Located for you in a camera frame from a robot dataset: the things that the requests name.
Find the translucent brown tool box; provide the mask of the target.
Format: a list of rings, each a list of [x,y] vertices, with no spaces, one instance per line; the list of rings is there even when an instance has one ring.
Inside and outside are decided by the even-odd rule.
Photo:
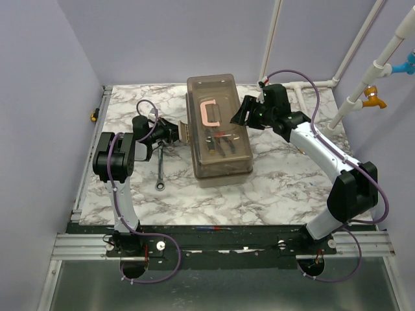
[[[230,123],[241,103],[233,75],[194,76],[187,79],[187,131],[191,148],[193,172],[201,188],[244,183],[253,171],[253,153],[246,128]],[[205,129],[224,132],[233,141],[236,153],[221,142],[226,157],[215,144],[209,154]]]

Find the orange black needle-nose pliers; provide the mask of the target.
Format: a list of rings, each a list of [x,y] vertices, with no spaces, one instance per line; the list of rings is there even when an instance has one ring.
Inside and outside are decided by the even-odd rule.
[[[222,148],[221,142],[225,142],[229,146],[232,154],[236,153],[236,147],[228,135],[225,135],[223,137],[215,137],[215,144],[217,145],[217,150],[222,157],[226,157],[226,154]]]

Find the yellow black handled screwdriver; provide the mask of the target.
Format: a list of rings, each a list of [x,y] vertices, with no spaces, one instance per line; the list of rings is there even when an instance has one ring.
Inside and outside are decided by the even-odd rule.
[[[209,154],[215,154],[216,150],[215,150],[214,137],[209,128],[205,129],[205,136],[206,136],[206,145],[207,145]]]

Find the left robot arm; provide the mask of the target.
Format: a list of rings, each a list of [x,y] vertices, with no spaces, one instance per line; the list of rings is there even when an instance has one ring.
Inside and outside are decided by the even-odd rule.
[[[179,127],[161,117],[152,121],[139,115],[132,119],[132,129],[127,133],[101,133],[93,156],[93,172],[110,194],[114,230],[129,233],[122,239],[122,249],[136,256],[142,252],[144,241],[134,234],[139,231],[139,218],[132,202],[130,177],[136,161],[150,160],[154,144],[179,140]]]

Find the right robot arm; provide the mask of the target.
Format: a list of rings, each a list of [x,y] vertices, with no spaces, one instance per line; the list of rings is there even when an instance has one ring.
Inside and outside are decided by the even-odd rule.
[[[230,122],[256,130],[272,128],[309,156],[332,182],[326,208],[305,225],[298,238],[304,253],[314,253],[322,246],[323,238],[377,205],[376,166],[348,157],[325,140],[305,113],[291,110],[287,90],[281,84],[263,87],[261,98],[245,96]]]

